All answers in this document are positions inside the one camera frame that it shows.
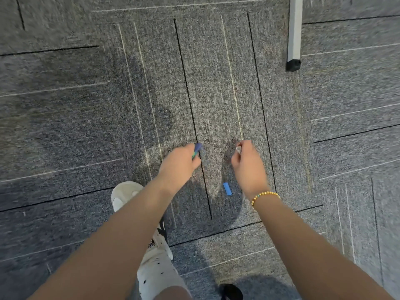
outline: beaded bracelet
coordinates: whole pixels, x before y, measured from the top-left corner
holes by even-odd
[[[277,197],[280,199],[280,196],[277,193],[274,193],[273,191],[263,191],[262,193],[259,193],[257,196],[255,196],[253,200],[251,200],[251,206],[254,207],[254,202],[256,202],[258,197],[263,195],[277,195]]]

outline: gray carpet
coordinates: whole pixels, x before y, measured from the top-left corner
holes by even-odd
[[[299,299],[227,163],[251,139],[290,207],[400,299],[400,0],[0,0],[0,298],[24,299],[173,147],[166,212],[196,299]],[[230,183],[227,196],[222,183]]]

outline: white sneaker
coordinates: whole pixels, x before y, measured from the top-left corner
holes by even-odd
[[[133,181],[125,181],[114,187],[111,193],[111,204],[114,212],[117,212],[121,207],[127,204],[129,200],[131,200],[142,190],[142,188],[142,185]],[[140,264],[142,265],[163,251],[167,252],[170,260],[173,260],[171,249],[167,244],[167,233],[165,231],[164,220],[161,218],[157,230],[154,232],[153,238],[151,239],[151,242],[149,243],[147,251],[144,254]]]

